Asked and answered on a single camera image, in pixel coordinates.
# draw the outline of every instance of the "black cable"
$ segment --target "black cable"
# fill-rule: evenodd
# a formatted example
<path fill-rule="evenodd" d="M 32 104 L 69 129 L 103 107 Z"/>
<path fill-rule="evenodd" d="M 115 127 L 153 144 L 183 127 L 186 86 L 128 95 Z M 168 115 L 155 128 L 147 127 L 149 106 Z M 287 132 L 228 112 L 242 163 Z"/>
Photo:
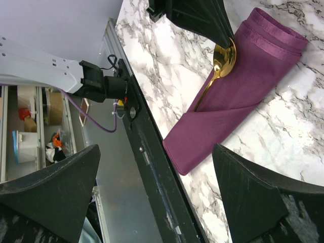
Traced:
<path fill-rule="evenodd" d="M 117 67 L 116 67 L 116 63 L 117 63 L 117 56 L 116 55 L 114 55 L 114 54 L 111 54 L 111 55 L 109 55 L 108 57 L 107 57 L 107 59 L 108 59 L 108 62 L 110 63 L 110 65 L 111 65 L 111 67 L 110 68 L 100 68 L 101 70 L 110 70 L 110 69 L 112 69 L 112 68 L 114 68 L 115 70 L 117 70 Z"/>

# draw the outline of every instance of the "gold spoon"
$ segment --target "gold spoon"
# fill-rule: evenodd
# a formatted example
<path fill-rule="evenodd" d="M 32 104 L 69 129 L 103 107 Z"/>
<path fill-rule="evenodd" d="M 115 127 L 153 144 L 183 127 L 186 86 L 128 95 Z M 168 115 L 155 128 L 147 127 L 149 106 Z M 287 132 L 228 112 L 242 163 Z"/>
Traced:
<path fill-rule="evenodd" d="M 209 81 L 208 85 L 206 86 L 203 94 L 199 98 L 196 106 L 194 107 L 193 111 L 195 112 L 200 105 L 201 101 L 203 100 L 204 96 L 206 95 L 208 89 L 211 87 L 213 82 L 220 77 L 225 77 L 228 75 L 235 64 L 236 61 L 236 46 L 234 44 L 234 41 L 230 38 L 231 40 L 231 45 L 229 48 L 224 49 L 219 45 L 215 45 L 214 49 L 214 76 L 213 78 Z"/>

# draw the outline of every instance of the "light blue cloth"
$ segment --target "light blue cloth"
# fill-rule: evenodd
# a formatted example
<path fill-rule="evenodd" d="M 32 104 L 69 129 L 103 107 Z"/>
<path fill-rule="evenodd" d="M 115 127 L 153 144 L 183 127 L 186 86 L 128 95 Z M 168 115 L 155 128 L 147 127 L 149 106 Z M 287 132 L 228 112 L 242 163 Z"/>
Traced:
<path fill-rule="evenodd" d="M 87 217 L 83 224 L 79 243 L 102 243 Z"/>

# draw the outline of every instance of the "shelving unit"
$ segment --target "shelving unit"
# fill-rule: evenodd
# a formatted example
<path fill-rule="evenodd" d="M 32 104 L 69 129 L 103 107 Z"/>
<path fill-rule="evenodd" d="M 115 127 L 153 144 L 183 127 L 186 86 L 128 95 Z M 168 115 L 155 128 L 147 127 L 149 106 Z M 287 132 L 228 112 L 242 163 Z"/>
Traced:
<path fill-rule="evenodd" d="M 24 122 L 19 119 L 17 105 L 17 90 L 12 87 L 2 87 L 2 120 L 0 124 L 0 182 L 17 179 L 28 175 L 46 166 L 45 146 L 50 141 L 54 132 L 58 129 L 66 131 L 70 135 L 71 153 L 76 153 L 74 132 L 68 100 L 62 95 L 63 117 L 60 126 L 45 126 L 43 114 L 42 88 L 36 88 L 35 122 L 37 124 L 38 160 L 16 164 L 12 131 L 24 131 Z"/>

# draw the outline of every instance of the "spoon handle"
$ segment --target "spoon handle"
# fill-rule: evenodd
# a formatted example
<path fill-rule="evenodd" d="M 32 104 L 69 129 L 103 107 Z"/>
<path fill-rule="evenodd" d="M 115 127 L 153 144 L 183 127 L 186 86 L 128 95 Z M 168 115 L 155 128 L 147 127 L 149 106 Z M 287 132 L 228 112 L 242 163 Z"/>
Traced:
<path fill-rule="evenodd" d="M 195 105 L 195 107 L 194 107 L 194 109 L 193 109 L 193 112 L 196 112 L 198 106 L 199 106 L 200 103 L 202 102 L 202 100 L 203 100 L 203 98 L 205 97 L 207 91 L 209 90 L 209 88 L 212 86 L 213 82 L 214 82 L 217 78 L 219 78 L 219 76 L 218 76 L 217 73 L 215 72 L 213 78 L 209 81 L 209 83 L 207 84 L 207 86 L 206 86 L 206 88 L 205 88 L 203 94 L 201 95 L 201 97 L 199 98 L 197 104 Z"/>

